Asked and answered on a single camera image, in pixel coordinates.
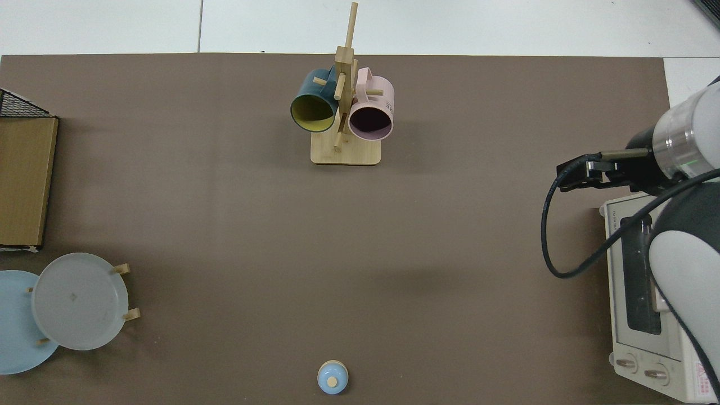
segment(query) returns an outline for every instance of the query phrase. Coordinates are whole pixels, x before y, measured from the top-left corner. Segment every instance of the pink mug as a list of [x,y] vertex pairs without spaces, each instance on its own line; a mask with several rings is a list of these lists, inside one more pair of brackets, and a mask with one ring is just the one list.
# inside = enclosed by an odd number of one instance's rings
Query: pink mug
[[372,76],[370,68],[358,70],[356,100],[350,107],[350,131],[360,139],[379,141],[392,132],[395,89],[384,77]]

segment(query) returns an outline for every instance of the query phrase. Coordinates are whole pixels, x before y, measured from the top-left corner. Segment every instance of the light blue plate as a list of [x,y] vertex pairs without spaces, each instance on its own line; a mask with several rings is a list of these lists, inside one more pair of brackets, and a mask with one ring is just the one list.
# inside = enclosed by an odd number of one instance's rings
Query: light blue plate
[[32,294],[37,275],[19,270],[0,272],[0,375],[17,374],[37,367],[58,348],[45,338],[32,316]]

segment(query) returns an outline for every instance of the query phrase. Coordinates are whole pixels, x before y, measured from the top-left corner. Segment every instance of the mug handle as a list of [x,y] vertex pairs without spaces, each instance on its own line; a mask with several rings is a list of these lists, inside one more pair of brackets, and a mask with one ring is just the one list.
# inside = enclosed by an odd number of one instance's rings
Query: mug handle
[[367,98],[367,82],[372,80],[372,72],[370,68],[362,68],[358,71],[358,81],[355,84],[355,95],[358,102],[368,102]]

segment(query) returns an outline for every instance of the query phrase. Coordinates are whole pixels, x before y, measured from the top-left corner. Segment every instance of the white plate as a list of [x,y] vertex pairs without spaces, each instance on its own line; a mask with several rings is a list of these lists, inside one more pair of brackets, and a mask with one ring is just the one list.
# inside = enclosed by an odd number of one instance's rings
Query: white plate
[[89,253],[58,257],[40,274],[32,315],[45,336],[73,350],[113,340],[125,323],[127,288],[113,266]]
[[58,348],[55,342],[37,344],[45,338],[32,318],[31,295],[37,275],[19,270],[0,272],[0,375],[27,371]]

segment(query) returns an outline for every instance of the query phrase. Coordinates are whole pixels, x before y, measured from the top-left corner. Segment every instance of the wooden base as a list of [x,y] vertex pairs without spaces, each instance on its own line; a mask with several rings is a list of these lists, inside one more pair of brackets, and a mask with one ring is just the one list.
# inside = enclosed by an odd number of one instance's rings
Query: wooden base
[[125,315],[122,316],[122,318],[127,321],[132,321],[133,319],[140,318],[140,309],[134,308],[129,310]]
[[130,265],[128,263],[121,264],[119,266],[113,267],[112,271],[116,272],[119,275],[126,275],[130,272]]
[[0,245],[42,245],[57,132],[57,118],[0,118]]
[[310,133],[310,160],[314,164],[373,166],[380,162],[380,142],[343,133],[338,141],[339,117],[325,132]]

